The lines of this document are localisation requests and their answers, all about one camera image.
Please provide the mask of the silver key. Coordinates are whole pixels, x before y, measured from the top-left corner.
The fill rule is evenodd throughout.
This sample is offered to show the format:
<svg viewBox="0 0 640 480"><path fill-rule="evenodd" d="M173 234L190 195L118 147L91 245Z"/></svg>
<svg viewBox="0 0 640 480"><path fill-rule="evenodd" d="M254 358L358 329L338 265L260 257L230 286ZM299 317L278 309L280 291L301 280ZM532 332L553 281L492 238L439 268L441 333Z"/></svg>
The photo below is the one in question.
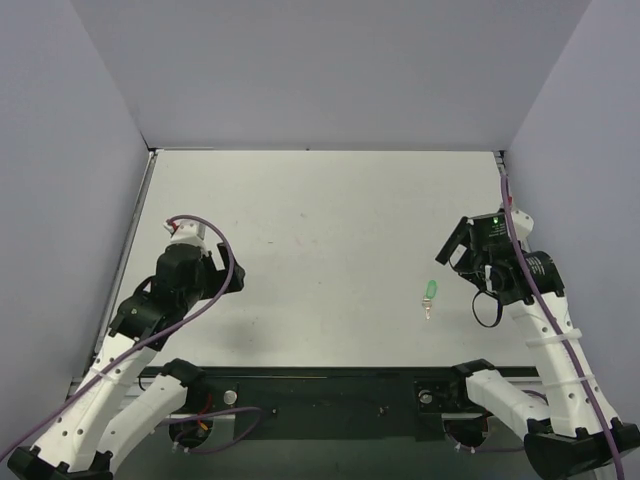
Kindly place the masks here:
<svg viewBox="0 0 640 480"><path fill-rule="evenodd" d="M431 319L431 311L432 311L432 304L433 304L433 300L431 297L429 296L425 296L422 299L422 306L424 308L424 312L425 312L425 319L427 321L429 321Z"/></svg>

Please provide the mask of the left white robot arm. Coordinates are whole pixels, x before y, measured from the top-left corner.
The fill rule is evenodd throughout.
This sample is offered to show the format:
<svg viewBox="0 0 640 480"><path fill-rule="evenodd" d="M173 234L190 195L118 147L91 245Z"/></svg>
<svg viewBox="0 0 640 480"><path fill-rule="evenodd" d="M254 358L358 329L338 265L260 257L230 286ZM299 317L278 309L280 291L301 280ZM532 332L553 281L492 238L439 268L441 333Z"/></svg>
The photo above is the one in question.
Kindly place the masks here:
<svg viewBox="0 0 640 480"><path fill-rule="evenodd" d="M192 364L176 359L179 374L159 375L146 401L121 402L170 335L199 316L198 302L211 307L222 295L244 287L244 269L227 242L217 246L223 266L200 240L172 242L153 275L118 307L109 332L76 392L43 425L31 446L2 454L19 479L110 479L115 459L132 449L177 409L200 408L206 388Z"/></svg>

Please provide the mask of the green key tag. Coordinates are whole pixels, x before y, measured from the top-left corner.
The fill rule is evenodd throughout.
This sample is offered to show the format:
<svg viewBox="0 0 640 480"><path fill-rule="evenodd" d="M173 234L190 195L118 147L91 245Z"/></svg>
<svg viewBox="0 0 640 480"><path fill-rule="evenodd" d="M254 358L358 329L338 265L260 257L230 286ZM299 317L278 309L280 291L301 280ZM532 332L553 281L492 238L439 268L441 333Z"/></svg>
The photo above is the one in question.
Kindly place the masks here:
<svg viewBox="0 0 640 480"><path fill-rule="evenodd" d="M436 296L437 290L438 290L437 282L435 280L429 280L425 288L424 297L426 299L432 300Z"/></svg>

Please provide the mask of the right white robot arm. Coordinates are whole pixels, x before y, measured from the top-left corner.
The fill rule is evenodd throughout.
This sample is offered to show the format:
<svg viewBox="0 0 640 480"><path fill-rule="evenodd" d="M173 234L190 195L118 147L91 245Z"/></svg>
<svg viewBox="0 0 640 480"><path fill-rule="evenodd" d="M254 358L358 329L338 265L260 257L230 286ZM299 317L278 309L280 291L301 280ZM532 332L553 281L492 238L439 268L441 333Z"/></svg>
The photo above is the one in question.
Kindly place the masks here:
<svg viewBox="0 0 640 480"><path fill-rule="evenodd" d="M580 345L564 284L551 257L525 253L511 239L505 211L463 217L436 260L482 294L499 301L519 328L545 390L543 403L506 380L492 364L475 360L455 366L447 383L449 402L474 404L504 423L524 444L537 475L567 479L608 464L639 447L639 428L625 423L606 400Z"/></svg>

